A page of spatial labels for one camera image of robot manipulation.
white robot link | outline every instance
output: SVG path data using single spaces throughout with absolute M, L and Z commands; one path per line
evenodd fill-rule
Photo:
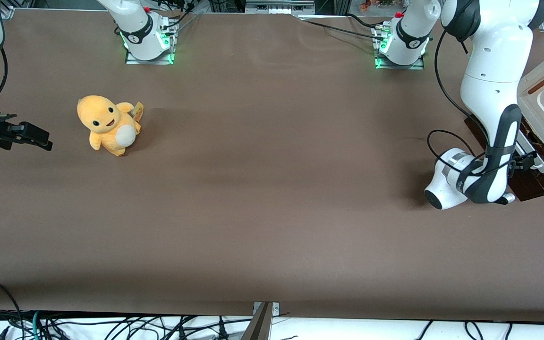
M 466 107 L 481 122 L 487 144 L 484 159 L 459 148 L 436 160 L 425 188 L 429 203 L 449 209 L 467 199 L 507 204 L 506 193 L 522 113 L 516 90 L 526 65 L 534 29 L 544 20 L 544 0 L 412 0 L 402 18 L 391 20 L 391 43 L 385 56 L 395 64 L 413 64 L 441 17 L 446 33 L 473 42 L 460 89 Z

plush toy tag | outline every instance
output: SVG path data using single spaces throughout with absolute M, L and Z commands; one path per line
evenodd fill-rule
M 142 103 L 138 102 L 134 109 L 131 111 L 131 116 L 134 118 L 134 121 L 140 122 L 140 119 L 142 119 L 142 114 L 144 113 L 144 105 Z

brown table surface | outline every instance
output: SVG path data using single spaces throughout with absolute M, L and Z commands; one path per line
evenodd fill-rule
M 293 316 L 544 320 L 544 197 L 425 201 L 427 133 L 476 144 L 432 56 L 425 71 L 375 69 L 366 38 L 202 15 L 175 65 L 125 65 L 113 28 L 97 11 L 6 22 L 0 110 L 54 142 L 0 150 L 0 282 L 21 308 L 244 315 L 280 301 Z M 451 38 L 440 58 L 459 97 L 467 58 Z M 529 69 L 542 60 L 537 34 Z M 90 94 L 144 103 L 126 157 L 89 147 L 76 104 Z

white plush belly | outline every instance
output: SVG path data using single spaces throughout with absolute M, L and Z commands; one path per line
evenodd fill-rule
M 117 130 L 115 140 L 117 140 L 117 144 L 124 148 L 132 145 L 134 140 L 136 140 L 136 129 L 131 125 L 121 125 Z

stuffed animal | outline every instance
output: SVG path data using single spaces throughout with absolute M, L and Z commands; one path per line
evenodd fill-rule
M 94 150 L 103 145 L 115 156 L 125 155 L 125 148 L 132 145 L 142 131 L 140 119 L 144 112 L 142 103 L 136 107 L 130 103 L 115 105 L 99 95 L 88 95 L 79 100 L 77 114 L 91 133 L 89 144 Z

